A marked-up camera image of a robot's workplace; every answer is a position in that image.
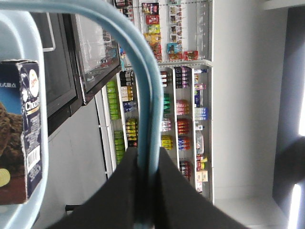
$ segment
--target candy package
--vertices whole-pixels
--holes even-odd
[[[159,15],[158,3],[142,3],[142,13],[150,15]]]
[[[184,60],[185,61],[194,61],[198,59],[198,51],[185,51]]]
[[[175,54],[181,52],[181,46],[177,43],[168,43],[167,44],[167,53]]]
[[[146,15],[145,21],[147,25],[157,25],[160,24],[159,15]]]
[[[160,25],[149,25],[148,33],[150,33],[150,34],[160,33]]]

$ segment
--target product label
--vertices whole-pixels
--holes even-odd
[[[38,74],[36,62],[0,62],[0,169],[10,175],[0,204],[25,202],[41,180]]]

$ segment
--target product display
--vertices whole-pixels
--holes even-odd
[[[173,148],[173,137],[170,135],[162,135],[161,146],[167,150],[171,150]]]
[[[120,72],[120,82],[121,82],[121,95],[123,102],[130,102],[133,100],[133,70],[128,70],[125,72]],[[126,108],[124,106],[124,112],[130,112],[133,108]]]
[[[138,119],[126,119],[126,135],[128,140],[128,147],[137,147],[138,143]]]
[[[106,84],[107,87],[107,97],[108,97],[108,104],[109,104],[109,113],[110,118],[112,120],[117,120],[120,117],[120,107],[119,107],[119,100],[118,95],[116,92],[116,84],[114,81],[109,81]]]
[[[191,149],[191,141],[188,136],[178,137],[178,146],[180,151],[185,151]]]
[[[187,115],[190,113],[190,106],[187,100],[179,99],[176,101],[177,115]]]
[[[150,28],[149,35],[152,41],[159,39],[159,34],[153,34]],[[208,68],[193,69],[188,66],[161,67],[160,78],[163,84],[163,121],[161,126],[161,146],[170,155],[173,162],[180,167],[181,173],[191,181],[198,192],[209,193],[209,185],[203,182],[208,180],[210,164],[210,143],[204,145],[204,138],[209,135],[208,120],[209,108],[207,104],[207,76]],[[137,147],[137,106],[139,99],[136,96],[135,81],[132,70],[121,72],[117,76],[122,87],[122,97],[133,99],[122,103],[125,112],[125,129],[128,147]],[[107,88],[108,93],[113,93],[112,88]],[[118,159],[123,154],[120,144],[122,139],[115,139]]]
[[[38,69],[0,62],[0,205],[26,202],[42,178]]]
[[[116,164],[118,165],[125,154],[123,131],[114,131],[114,147],[116,155]]]
[[[167,87],[172,84],[172,80],[167,71],[161,71],[160,74],[163,87]]]
[[[208,120],[209,109],[207,107],[195,107],[194,116],[195,120]]]
[[[190,132],[189,121],[186,118],[177,119],[178,135],[186,135]]]
[[[192,69],[181,66],[174,67],[176,75],[176,89],[189,87],[190,77],[192,77]]]
[[[183,59],[182,52],[182,8],[181,5],[169,7],[170,43],[167,44],[167,53],[170,61]]]
[[[170,102],[170,95],[164,94],[164,101],[163,101],[163,114],[169,114],[170,108],[171,108],[171,102]]]
[[[192,174],[191,163],[189,161],[180,161],[179,168],[182,175],[190,181]]]
[[[161,132],[170,131],[172,129],[172,122],[169,118],[163,118],[161,122]]]
[[[146,23],[144,37],[157,62],[162,62],[159,3],[142,3],[142,14]]]

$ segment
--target glass display case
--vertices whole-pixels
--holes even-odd
[[[76,46],[86,103],[120,70],[118,44],[110,33],[90,19],[73,15],[72,21],[74,30],[77,28],[75,41],[79,44]]]

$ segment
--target snack package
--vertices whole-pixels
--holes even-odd
[[[184,60],[185,61],[194,61],[198,59],[198,51],[185,51]]]
[[[0,205],[26,202],[42,178],[38,63],[0,62]]]
[[[145,21],[147,25],[157,25],[160,24],[159,15],[146,15]]]
[[[182,60],[182,53],[168,54],[170,61]]]
[[[116,8],[123,8],[127,6],[127,3],[125,0],[114,0],[114,5]]]
[[[181,46],[177,43],[168,43],[167,44],[167,53],[174,54],[181,52]]]
[[[142,3],[142,13],[150,15],[159,15],[158,3]]]
[[[149,25],[148,26],[148,33],[149,34],[157,34],[160,33],[160,25]]]

